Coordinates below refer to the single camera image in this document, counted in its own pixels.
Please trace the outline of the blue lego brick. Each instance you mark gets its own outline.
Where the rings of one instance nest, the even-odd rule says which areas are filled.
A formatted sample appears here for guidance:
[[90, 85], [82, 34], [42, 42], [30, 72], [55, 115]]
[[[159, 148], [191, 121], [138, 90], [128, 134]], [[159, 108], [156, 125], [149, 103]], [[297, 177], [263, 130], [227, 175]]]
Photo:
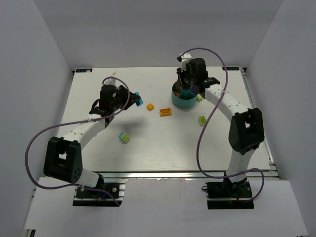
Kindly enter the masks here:
[[137, 107], [140, 107], [141, 105], [143, 105], [143, 100], [140, 97], [140, 94], [138, 92], [135, 92], [135, 95], [138, 96], [138, 100], [135, 102], [135, 104], [136, 104]]

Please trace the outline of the purple orange lego stack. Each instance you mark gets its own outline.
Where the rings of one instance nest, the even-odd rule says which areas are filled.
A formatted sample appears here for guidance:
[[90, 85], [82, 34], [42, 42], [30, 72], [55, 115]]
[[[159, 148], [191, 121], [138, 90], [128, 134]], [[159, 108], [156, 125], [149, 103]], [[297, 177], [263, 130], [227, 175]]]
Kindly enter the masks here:
[[194, 94], [195, 96], [197, 96], [197, 92], [195, 91], [194, 87], [191, 87], [191, 93]]

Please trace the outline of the lime green lego brick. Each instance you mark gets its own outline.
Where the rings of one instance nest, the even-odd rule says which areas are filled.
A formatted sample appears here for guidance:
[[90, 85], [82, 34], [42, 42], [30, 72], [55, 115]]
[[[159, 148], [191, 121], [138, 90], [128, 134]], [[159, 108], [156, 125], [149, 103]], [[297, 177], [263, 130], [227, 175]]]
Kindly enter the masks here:
[[129, 141], [130, 141], [130, 136], [125, 133], [125, 132], [122, 132], [120, 135], [119, 135], [119, 139], [124, 142], [125, 144], [127, 144]]

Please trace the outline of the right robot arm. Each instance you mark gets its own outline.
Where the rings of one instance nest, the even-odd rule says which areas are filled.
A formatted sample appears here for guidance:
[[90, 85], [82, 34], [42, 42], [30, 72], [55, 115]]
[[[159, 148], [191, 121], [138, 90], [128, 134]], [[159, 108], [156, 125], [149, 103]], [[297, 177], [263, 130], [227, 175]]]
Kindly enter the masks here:
[[258, 108], [251, 109], [243, 105], [227, 92], [219, 80], [209, 77], [204, 59], [185, 54], [177, 60], [181, 63], [177, 69], [180, 88], [194, 88], [230, 122], [229, 143], [232, 155], [223, 182], [230, 189], [243, 186], [250, 159], [264, 141], [262, 112]]

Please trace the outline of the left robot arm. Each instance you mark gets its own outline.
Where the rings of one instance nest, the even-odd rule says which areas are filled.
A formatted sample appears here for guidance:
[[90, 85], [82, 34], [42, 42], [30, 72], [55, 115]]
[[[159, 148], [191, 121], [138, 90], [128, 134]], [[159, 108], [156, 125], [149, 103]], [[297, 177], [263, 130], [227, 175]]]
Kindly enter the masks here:
[[127, 110], [140, 100], [138, 93], [129, 93], [123, 85], [102, 86], [100, 98], [91, 106], [90, 117], [66, 135], [49, 139], [44, 175], [70, 184], [102, 189], [102, 176], [83, 168], [82, 151], [93, 137], [111, 123], [117, 110]]

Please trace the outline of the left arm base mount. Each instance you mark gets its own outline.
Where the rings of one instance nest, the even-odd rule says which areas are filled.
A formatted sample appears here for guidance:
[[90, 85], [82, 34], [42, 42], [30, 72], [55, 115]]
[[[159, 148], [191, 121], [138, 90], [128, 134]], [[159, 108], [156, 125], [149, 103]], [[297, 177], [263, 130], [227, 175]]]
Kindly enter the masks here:
[[75, 191], [73, 206], [80, 207], [119, 207], [122, 203], [125, 183], [104, 183], [104, 190], [107, 191], [118, 203], [104, 192], [93, 192], [84, 188], [77, 188]]

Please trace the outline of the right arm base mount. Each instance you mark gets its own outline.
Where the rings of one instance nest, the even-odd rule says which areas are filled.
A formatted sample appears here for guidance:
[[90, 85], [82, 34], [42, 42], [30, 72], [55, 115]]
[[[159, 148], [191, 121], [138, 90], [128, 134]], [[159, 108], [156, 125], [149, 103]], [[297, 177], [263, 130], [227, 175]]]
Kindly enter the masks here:
[[233, 188], [228, 181], [208, 182], [201, 188], [206, 192], [209, 210], [254, 209], [250, 183]]

